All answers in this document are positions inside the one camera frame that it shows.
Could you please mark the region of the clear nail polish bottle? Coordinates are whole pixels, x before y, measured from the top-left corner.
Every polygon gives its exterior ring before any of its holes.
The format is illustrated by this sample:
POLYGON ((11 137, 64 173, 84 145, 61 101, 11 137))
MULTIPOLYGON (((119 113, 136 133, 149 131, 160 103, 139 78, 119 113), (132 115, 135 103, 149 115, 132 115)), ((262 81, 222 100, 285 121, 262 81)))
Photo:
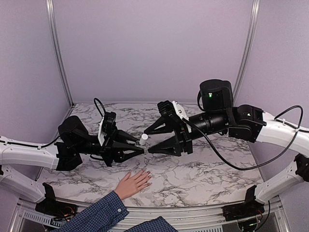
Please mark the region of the clear nail polish bottle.
POLYGON ((148 138, 149 138, 149 136, 146 133, 143 133, 140 136, 139 140, 136 142, 136 146, 146 147, 148 138))

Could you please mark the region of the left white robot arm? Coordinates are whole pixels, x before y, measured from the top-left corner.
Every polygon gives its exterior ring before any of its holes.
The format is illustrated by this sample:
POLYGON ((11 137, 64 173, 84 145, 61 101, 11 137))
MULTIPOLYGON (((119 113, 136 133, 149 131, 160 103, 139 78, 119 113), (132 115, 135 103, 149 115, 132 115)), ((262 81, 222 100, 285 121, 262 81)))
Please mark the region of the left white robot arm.
POLYGON ((15 170, 13 164, 45 167, 56 171, 72 171, 82 164, 81 154, 94 155, 108 167, 141 155, 144 150, 135 145, 137 138, 119 130, 115 120, 103 119, 98 135, 89 134, 79 117, 70 116, 58 127, 61 141, 31 144, 0 138, 0 183, 21 194, 26 200, 41 203, 51 215, 61 211, 53 188, 36 182, 15 170))

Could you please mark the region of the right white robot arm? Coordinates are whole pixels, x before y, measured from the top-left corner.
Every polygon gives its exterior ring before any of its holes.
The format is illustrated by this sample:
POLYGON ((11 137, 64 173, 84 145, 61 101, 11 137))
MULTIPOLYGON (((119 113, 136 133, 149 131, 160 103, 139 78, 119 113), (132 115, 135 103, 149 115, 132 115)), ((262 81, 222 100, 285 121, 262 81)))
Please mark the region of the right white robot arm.
POLYGON ((281 146, 296 152, 294 160, 279 174, 246 191, 239 212, 250 216, 258 204, 265 204, 279 193, 309 179, 309 131, 273 116, 260 108, 243 104, 234 106, 231 83, 211 79, 202 82, 197 95, 200 114, 187 116, 176 101, 162 101, 157 107, 160 118, 148 127, 147 135, 173 132, 175 135, 149 148, 150 153, 180 156, 191 154, 193 141, 220 133, 251 143, 281 146))

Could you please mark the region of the blue checkered sleeve forearm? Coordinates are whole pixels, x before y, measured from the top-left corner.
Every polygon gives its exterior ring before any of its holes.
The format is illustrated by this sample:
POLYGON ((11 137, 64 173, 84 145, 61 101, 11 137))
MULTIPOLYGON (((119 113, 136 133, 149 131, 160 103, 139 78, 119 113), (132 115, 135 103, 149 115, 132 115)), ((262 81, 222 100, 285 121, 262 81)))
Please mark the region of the blue checkered sleeve forearm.
POLYGON ((106 232, 128 215, 119 196, 110 192, 84 209, 56 232, 106 232))

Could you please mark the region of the person's bare hand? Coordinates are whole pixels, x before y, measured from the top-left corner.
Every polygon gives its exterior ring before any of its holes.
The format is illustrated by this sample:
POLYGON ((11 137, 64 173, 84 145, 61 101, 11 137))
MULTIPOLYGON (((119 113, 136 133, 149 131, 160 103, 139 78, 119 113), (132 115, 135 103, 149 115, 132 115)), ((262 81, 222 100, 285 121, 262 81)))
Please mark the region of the person's bare hand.
POLYGON ((131 174, 131 172, 127 173, 114 190, 121 200, 130 198, 151 185, 149 182, 152 178, 150 171, 142 169, 135 175, 131 174))

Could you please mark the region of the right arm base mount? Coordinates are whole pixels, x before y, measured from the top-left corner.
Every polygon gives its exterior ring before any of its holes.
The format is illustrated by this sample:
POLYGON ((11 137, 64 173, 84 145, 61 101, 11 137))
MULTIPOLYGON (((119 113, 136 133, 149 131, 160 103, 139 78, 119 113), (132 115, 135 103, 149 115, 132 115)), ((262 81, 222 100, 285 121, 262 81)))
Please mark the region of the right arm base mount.
POLYGON ((256 200, 256 188, 257 185, 254 185, 247 189, 244 202, 222 207, 223 216, 225 217, 226 221, 252 217, 265 212, 265 204, 259 203, 256 200))

